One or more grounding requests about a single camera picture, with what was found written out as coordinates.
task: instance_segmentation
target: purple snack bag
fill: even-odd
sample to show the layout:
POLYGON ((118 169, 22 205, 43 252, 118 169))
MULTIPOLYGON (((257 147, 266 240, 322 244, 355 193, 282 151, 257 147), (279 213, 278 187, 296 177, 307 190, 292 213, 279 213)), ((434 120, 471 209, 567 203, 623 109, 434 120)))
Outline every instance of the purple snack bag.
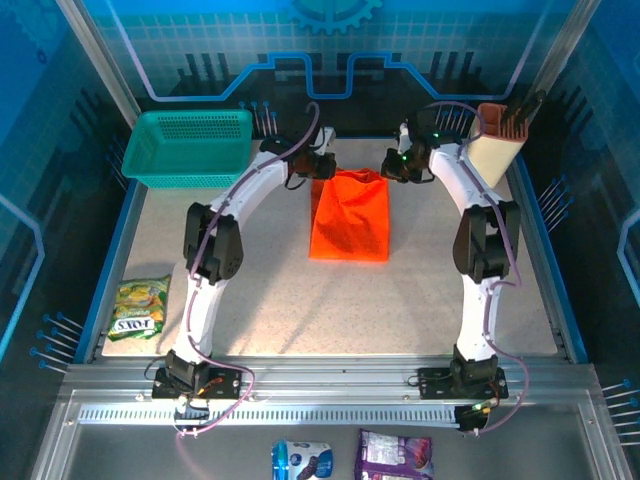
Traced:
POLYGON ((431 438, 360 430, 355 480, 433 480, 431 438))

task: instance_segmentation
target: orange cloth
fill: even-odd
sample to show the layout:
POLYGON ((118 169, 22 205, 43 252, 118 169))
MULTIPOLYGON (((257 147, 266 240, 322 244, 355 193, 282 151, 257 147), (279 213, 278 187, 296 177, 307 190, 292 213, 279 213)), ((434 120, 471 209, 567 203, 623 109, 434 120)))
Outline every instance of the orange cloth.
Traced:
POLYGON ((309 258, 386 262, 390 232, 389 185, 377 172, 338 170, 313 181, 309 258))

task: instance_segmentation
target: teal basket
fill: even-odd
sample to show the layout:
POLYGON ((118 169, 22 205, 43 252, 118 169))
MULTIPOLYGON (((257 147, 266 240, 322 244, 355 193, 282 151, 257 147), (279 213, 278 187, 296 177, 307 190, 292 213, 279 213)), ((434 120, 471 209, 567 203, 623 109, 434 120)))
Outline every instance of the teal basket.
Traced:
POLYGON ((247 168, 246 110, 147 112, 138 118, 122 173, 151 188, 226 188, 247 168))

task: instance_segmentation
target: green snack bag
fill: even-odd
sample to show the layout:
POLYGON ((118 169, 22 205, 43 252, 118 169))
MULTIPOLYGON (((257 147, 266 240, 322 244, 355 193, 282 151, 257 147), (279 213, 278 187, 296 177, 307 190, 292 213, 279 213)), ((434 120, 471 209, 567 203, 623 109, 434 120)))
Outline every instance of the green snack bag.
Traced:
POLYGON ((171 275, 120 282, 108 337, 151 338, 162 332, 171 275))

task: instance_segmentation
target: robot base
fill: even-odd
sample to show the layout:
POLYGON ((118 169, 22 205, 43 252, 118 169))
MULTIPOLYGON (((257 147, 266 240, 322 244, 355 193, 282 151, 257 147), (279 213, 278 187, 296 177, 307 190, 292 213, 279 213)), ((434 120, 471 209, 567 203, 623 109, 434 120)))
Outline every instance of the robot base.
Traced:
POLYGON ((489 400, 496 396, 509 398, 509 389, 504 370, 497 369, 493 382, 467 384, 462 392, 453 388, 453 378, 449 368, 418 369, 418 388, 421 400, 489 400))
POLYGON ((188 385, 167 376, 166 368, 159 368, 153 382, 151 398, 176 399, 183 394, 192 395, 193 398, 204 400, 237 400, 240 398, 240 386, 242 385, 242 373, 238 370, 227 368, 209 368, 206 373, 206 382, 202 393, 193 392, 188 385))

